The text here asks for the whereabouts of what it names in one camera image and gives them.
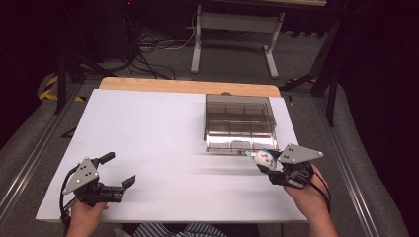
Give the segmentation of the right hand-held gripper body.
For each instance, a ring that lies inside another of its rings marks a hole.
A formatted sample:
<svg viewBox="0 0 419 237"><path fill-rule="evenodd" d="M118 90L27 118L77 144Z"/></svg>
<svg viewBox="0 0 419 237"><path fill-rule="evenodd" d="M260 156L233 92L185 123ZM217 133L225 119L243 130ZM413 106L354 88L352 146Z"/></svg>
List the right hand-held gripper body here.
<svg viewBox="0 0 419 237"><path fill-rule="evenodd" d="M273 185L305 188L314 174L310 162L323 157L321 151L309 149L303 146L288 144L279 157L275 157L281 163L281 171L273 171L269 180Z"/></svg>

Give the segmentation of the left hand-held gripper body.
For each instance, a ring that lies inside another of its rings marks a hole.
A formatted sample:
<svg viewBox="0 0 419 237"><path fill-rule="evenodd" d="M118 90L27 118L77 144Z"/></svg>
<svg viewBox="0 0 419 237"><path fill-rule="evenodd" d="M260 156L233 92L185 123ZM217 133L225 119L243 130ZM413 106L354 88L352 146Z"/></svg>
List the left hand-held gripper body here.
<svg viewBox="0 0 419 237"><path fill-rule="evenodd" d="M84 158L64 179L62 194L74 193L81 202L94 206L98 202L121 202L123 187L105 186L100 183L99 158Z"/></svg>

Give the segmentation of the white and blue plush toy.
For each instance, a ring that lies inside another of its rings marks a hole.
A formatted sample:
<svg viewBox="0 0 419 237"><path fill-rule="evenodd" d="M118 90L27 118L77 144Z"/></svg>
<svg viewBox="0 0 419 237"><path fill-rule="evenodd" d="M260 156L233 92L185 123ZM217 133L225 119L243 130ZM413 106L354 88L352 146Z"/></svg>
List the white and blue plush toy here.
<svg viewBox="0 0 419 237"><path fill-rule="evenodd" d="M261 165L274 171L277 168L277 160L267 150L246 151L246 156L252 159L257 165Z"/></svg>

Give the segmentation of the clear plastic drawer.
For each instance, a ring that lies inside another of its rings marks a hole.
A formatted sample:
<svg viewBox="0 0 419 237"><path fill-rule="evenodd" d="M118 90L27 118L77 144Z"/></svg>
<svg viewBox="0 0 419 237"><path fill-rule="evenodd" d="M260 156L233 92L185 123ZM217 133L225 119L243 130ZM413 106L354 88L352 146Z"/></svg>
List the clear plastic drawer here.
<svg viewBox="0 0 419 237"><path fill-rule="evenodd" d="M278 150L276 136L225 136L205 135L206 152L244 154L246 151L261 149Z"/></svg>

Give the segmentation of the smoky clear drawer box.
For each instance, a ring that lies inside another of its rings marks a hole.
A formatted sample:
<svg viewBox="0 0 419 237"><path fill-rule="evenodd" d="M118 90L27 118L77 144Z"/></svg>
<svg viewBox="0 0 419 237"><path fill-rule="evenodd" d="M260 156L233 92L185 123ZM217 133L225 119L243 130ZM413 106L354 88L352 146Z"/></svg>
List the smoky clear drawer box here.
<svg viewBox="0 0 419 237"><path fill-rule="evenodd" d="M206 136L271 137L275 128L268 97L206 95Z"/></svg>

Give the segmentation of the person's left hand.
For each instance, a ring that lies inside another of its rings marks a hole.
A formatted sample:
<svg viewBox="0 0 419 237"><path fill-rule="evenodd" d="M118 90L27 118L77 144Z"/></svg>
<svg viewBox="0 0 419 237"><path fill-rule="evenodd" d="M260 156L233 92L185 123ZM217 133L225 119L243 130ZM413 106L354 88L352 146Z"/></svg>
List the person's left hand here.
<svg viewBox="0 0 419 237"><path fill-rule="evenodd" d="M69 229L95 230L101 221L102 212L108 208L106 202L98 202L90 206L77 200L71 207Z"/></svg>

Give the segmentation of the person's right hand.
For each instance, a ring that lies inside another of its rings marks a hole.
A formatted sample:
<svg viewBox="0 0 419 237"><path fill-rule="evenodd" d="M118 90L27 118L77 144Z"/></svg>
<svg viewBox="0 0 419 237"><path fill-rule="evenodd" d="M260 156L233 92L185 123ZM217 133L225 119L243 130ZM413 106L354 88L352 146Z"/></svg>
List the person's right hand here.
<svg viewBox="0 0 419 237"><path fill-rule="evenodd" d="M317 212L327 211L329 213L330 194L328 184L317 167L314 164L311 167L314 171L311 186L307 186L304 189L285 187L286 193L292 197L298 210L306 218Z"/></svg>

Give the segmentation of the white board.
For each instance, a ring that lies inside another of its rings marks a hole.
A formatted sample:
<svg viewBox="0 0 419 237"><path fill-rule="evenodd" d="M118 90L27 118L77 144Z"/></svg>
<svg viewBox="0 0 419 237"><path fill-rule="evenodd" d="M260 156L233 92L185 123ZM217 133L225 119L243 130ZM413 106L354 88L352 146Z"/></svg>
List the white board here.
<svg viewBox="0 0 419 237"><path fill-rule="evenodd" d="M57 221L64 177L84 158L109 152L101 182L135 177L106 222L302 221L292 198L246 156L216 155L204 141L203 94L96 89L36 218Z"/></svg>

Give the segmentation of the person's striped clothing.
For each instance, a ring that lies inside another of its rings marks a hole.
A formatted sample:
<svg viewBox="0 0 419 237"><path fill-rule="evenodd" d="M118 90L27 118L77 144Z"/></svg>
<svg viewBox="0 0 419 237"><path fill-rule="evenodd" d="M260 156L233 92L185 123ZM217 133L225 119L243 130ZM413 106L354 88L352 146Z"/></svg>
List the person's striped clothing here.
<svg viewBox="0 0 419 237"><path fill-rule="evenodd" d="M227 237L227 235L206 223L190 223L172 228L162 223L144 223L136 228L133 237Z"/></svg>

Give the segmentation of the black metal stand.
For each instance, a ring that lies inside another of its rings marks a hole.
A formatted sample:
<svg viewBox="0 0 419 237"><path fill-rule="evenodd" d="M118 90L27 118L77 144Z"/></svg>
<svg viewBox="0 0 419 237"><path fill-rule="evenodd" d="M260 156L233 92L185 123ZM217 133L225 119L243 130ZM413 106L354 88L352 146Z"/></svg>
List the black metal stand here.
<svg viewBox="0 0 419 237"><path fill-rule="evenodd" d="M331 127L334 126L337 78L336 73L332 69L325 68L325 64L332 44L335 40L336 34L339 30L340 24L340 19L334 21L309 72L306 75L292 81L291 83L287 83L286 85L280 87L281 91L290 91L291 89L294 89L304 83L311 81L312 79L315 79L316 82L310 89L310 95L312 97L321 97L325 92L328 92L325 115L327 122Z"/></svg>
<svg viewBox="0 0 419 237"><path fill-rule="evenodd" d="M57 58L57 104L54 112L56 115L64 109L69 100L66 90L67 78L77 85L82 85L85 82L86 74L82 64L104 77L114 76L113 73L80 53L68 50L61 52Z"/></svg>

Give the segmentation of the yellow and black floor tape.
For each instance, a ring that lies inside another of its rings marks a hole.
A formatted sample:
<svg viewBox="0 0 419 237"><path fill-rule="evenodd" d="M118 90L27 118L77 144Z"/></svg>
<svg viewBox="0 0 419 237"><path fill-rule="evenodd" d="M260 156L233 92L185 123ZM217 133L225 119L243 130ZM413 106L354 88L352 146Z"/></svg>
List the yellow and black floor tape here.
<svg viewBox="0 0 419 237"><path fill-rule="evenodd" d="M51 93L51 89L53 88L53 86L57 82L57 80L58 80L57 76L52 76L48 80L45 87L42 89L41 93L39 94L39 99L40 100L52 100L52 101L57 101L58 100L58 96L53 95Z"/></svg>

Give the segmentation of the wooden table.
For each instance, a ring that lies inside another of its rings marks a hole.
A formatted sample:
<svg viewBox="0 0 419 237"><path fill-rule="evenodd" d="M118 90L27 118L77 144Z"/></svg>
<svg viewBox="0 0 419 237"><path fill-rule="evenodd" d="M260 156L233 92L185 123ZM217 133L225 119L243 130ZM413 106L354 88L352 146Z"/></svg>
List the wooden table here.
<svg viewBox="0 0 419 237"><path fill-rule="evenodd" d="M256 85L240 83L222 83L205 81L183 81L163 79L140 79L106 77L100 89L143 92L167 92L190 94L224 94L237 96L280 97L281 93L274 85Z"/></svg>

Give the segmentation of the aluminium rail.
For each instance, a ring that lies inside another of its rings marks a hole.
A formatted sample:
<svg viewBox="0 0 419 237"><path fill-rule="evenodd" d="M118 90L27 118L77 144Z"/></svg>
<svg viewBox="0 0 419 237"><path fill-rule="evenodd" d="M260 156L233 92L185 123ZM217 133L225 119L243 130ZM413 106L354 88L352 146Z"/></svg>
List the aluminium rail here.
<svg viewBox="0 0 419 237"><path fill-rule="evenodd" d="M313 103L320 115L323 125L325 126L326 133L331 139L333 150L336 153L335 157L337 166L344 180L354 209L357 212L365 235L366 237L380 237L377 226L373 221L373 217L367 206L364 194L361 191L358 182L356 181L356 177L354 176L353 171L351 170L340 139L338 138L335 129L329 125L329 121L326 117L326 106L318 98L314 98Z"/></svg>
<svg viewBox="0 0 419 237"><path fill-rule="evenodd" d="M63 97L64 102L62 104L57 104L60 107L59 112L52 116L45 130L43 131L41 138L36 143L35 148L26 159L26 162L19 170L17 176L12 180L12 183L7 189L6 194L0 200L0 226L6 221L18 199L20 198L26 185L31 179L31 176L37 168L37 165L41 161L47 147L49 146L53 134L55 133L57 127L59 126L64 115L68 111L68 108L78 95L81 88L81 84L73 85L69 89L68 95Z"/></svg>

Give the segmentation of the white metal desk frame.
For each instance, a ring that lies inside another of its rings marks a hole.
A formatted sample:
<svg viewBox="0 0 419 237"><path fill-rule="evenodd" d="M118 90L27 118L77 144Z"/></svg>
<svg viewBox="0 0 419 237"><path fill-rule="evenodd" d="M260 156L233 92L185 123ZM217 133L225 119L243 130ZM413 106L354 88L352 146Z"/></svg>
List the white metal desk frame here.
<svg viewBox="0 0 419 237"><path fill-rule="evenodd" d="M197 74L200 69L202 51L202 29L227 30L252 33L266 33L271 35L271 40L263 46L270 75L273 79L279 78L279 72L274 59L273 51L284 21L285 14L277 17L260 17L247 15L234 15L225 13L206 12L202 5L197 7L195 19L195 45L190 71Z"/></svg>

